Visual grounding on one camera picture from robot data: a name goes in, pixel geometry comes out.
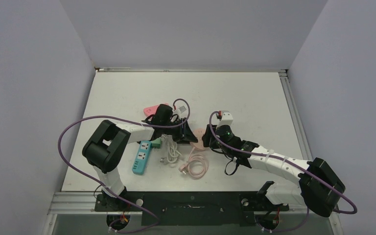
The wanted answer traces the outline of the green plug adapter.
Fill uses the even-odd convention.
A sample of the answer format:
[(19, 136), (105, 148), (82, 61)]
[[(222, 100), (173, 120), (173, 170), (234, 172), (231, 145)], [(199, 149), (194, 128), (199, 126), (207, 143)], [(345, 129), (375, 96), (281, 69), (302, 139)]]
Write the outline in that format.
[(157, 138), (155, 140), (150, 141), (151, 142), (151, 147), (154, 149), (160, 149), (162, 146), (162, 139)]

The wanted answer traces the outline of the pink triangular power strip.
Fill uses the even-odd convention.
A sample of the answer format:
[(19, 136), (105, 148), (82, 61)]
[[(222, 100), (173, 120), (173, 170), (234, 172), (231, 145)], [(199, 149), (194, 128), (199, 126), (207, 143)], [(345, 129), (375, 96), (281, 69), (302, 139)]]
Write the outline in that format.
[(150, 106), (143, 109), (143, 113), (146, 117), (154, 115), (161, 104)]

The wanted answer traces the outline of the teal power strip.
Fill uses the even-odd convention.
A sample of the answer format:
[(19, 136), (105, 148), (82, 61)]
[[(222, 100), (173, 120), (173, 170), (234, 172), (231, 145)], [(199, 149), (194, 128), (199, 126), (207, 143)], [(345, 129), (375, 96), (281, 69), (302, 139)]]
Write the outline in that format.
[(151, 153), (152, 143), (150, 141), (141, 141), (135, 156), (132, 172), (136, 175), (143, 175)]

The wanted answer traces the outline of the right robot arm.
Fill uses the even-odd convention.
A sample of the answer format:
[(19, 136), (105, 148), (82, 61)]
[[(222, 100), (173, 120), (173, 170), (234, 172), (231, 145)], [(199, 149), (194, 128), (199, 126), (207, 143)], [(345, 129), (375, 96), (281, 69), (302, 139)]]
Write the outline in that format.
[(205, 147), (220, 149), (236, 166), (264, 170), (292, 183), (266, 182), (257, 196), (257, 203), (264, 210), (277, 205), (302, 205), (319, 216), (329, 217), (345, 191), (344, 184), (325, 160), (286, 157), (242, 140), (228, 125), (208, 126), (202, 141)]

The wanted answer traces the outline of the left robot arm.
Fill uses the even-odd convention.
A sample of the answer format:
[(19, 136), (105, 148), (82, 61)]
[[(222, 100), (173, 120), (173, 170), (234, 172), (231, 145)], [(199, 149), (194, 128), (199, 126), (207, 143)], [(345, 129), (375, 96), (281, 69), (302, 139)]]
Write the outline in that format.
[(186, 117), (169, 105), (161, 104), (156, 112), (135, 124), (116, 124), (103, 120), (91, 135), (82, 150), (82, 155), (94, 167), (103, 192), (108, 195), (107, 204), (115, 211), (126, 205), (122, 194), (126, 187), (120, 179), (117, 166), (127, 144), (139, 141), (152, 141), (161, 136), (171, 136), (177, 143), (198, 142)]

